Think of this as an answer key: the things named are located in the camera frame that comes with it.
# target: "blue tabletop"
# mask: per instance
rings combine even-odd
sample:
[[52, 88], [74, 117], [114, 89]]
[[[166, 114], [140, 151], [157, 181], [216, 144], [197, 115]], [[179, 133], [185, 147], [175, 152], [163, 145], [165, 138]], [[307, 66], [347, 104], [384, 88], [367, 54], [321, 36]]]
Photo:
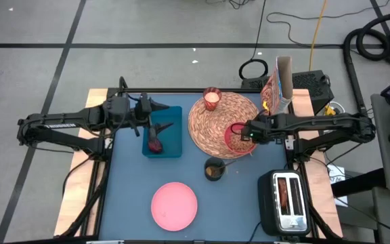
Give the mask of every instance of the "blue tabletop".
[[[260, 109], [259, 94], [243, 96]], [[189, 111], [201, 94], [152, 94], [151, 97], [163, 104], [182, 107], [182, 155], [174, 159], [149, 159], [142, 154], [141, 136], [135, 137], [132, 129], [120, 129], [116, 133], [100, 240], [248, 241], [260, 221], [258, 177], [284, 167], [283, 145], [258, 145], [252, 156], [241, 157], [227, 167], [219, 181], [208, 181], [203, 167], [210, 155], [202, 152], [188, 133]], [[177, 232], [159, 227], [150, 211], [154, 193], [168, 182], [188, 185], [198, 199], [194, 221]], [[261, 227], [253, 239], [277, 240], [266, 235]]]

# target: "red cup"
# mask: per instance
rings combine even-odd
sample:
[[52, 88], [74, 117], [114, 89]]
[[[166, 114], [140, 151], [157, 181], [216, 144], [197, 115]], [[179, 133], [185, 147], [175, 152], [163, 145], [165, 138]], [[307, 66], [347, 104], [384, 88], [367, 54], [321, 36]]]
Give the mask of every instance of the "red cup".
[[222, 93], [216, 87], [208, 87], [204, 90], [202, 94], [204, 98], [204, 102], [206, 104], [206, 109], [209, 111], [215, 110], [219, 101], [222, 97]]

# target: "black stand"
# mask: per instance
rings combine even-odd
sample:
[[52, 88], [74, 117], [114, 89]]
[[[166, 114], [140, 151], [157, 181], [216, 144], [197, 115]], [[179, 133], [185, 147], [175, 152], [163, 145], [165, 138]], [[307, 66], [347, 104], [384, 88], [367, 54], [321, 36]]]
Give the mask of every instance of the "black stand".
[[372, 190], [376, 186], [386, 187], [385, 172], [383, 168], [370, 171], [352, 179], [334, 183], [332, 184], [332, 192], [335, 197], [343, 197], [358, 192]]

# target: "round wicker mat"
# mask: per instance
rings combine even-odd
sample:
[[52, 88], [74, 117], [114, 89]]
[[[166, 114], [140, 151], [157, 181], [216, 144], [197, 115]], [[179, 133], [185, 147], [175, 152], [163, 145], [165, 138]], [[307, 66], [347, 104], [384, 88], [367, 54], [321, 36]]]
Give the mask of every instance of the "round wicker mat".
[[245, 123], [257, 116], [257, 113], [257, 107], [248, 98], [234, 92], [223, 92], [214, 111], [208, 111], [204, 99], [200, 98], [189, 112], [189, 134], [208, 155], [235, 159], [243, 155], [230, 151], [223, 135], [233, 123]]

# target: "vacuum hose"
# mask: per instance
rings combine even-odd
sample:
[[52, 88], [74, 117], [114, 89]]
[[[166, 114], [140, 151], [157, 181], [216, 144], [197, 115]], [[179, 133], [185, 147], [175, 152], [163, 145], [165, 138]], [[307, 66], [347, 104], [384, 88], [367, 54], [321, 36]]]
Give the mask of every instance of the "vacuum hose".
[[[384, 34], [378, 32], [377, 30], [371, 29], [376, 24], [380, 24], [381, 22], [385, 22], [388, 20], [390, 20], [390, 14], [377, 18], [367, 23], [367, 25], [365, 25], [363, 28], [353, 30], [345, 37], [344, 40], [343, 57], [344, 57], [345, 68], [347, 69], [347, 74], [349, 75], [351, 81], [351, 86], [353, 88], [355, 100], [357, 102], [357, 110], [361, 113], [366, 112], [366, 107], [365, 107], [364, 99], [362, 97], [362, 93], [360, 91], [358, 78], [356, 77], [356, 71], [353, 65], [353, 60], [351, 59], [350, 56], [351, 39], [357, 35], [356, 48], [362, 57], [372, 61], [379, 61], [388, 58], [390, 56], [390, 38], [388, 39]], [[364, 47], [365, 35], [373, 36], [381, 42], [383, 48], [383, 52], [381, 54], [371, 54], [370, 52], [366, 51]]]

